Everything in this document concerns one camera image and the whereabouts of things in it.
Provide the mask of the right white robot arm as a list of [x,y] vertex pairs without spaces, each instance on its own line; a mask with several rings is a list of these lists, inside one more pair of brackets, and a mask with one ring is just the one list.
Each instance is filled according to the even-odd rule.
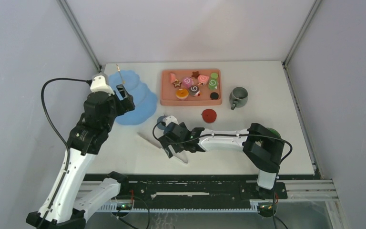
[[242,152],[258,168],[256,192],[261,198],[270,198],[275,193],[276,176],[284,159],[284,146],[289,142],[270,128],[252,123],[247,129],[216,131],[204,127],[188,129],[174,116],[158,120],[155,127],[164,128],[163,135],[155,139],[168,157],[182,152],[209,152],[233,150]]

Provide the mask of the dark green ceramic mug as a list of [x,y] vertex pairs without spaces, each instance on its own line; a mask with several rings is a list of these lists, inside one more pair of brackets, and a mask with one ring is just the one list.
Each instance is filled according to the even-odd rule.
[[234,88],[229,95],[231,110],[242,108],[248,101],[248,91],[243,87]]

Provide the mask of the blue three-tier cake stand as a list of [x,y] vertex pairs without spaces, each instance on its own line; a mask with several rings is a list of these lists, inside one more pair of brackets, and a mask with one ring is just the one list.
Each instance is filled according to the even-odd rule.
[[144,83],[139,74],[133,70],[125,70],[115,65],[115,73],[109,75],[109,85],[123,84],[126,91],[133,97],[135,109],[116,117],[119,125],[140,125],[154,115],[157,109],[157,95]]

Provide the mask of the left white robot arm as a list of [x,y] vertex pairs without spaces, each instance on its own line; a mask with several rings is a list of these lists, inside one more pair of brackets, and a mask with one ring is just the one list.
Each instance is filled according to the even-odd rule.
[[27,224],[37,229],[82,229],[95,211],[112,197],[126,198],[130,186],[125,176],[111,172],[103,182],[82,199],[77,200],[87,169],[108,139],[115,119],[133,111],[133,97],[122,84],[112,88],[106,74],[87,81],[90,94],[84,111],[67,139],[64,160],[54,185],[38,211],[26,217]]

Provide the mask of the metal serving tongs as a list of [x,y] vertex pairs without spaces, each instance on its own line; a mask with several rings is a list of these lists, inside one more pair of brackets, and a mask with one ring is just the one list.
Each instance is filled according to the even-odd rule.
[[[142,133],[137,133],[137,135],[140,138],[142,138],[144,141],[146,141],[148,144],[151,144],[152,148],[156,148],[158,151],[162,151],[165,153],[165,150],[162,148],[162,146],[158,142],[155,142],[154,140],[150,140],[149,138],[144,136]],[[176,153],[173,153],[172,158],[175,158],[176,160],[183,163],[184,165],[188,164],[188,158],[187,158],[186,154],[183,154],[183,156],[179,156]]]

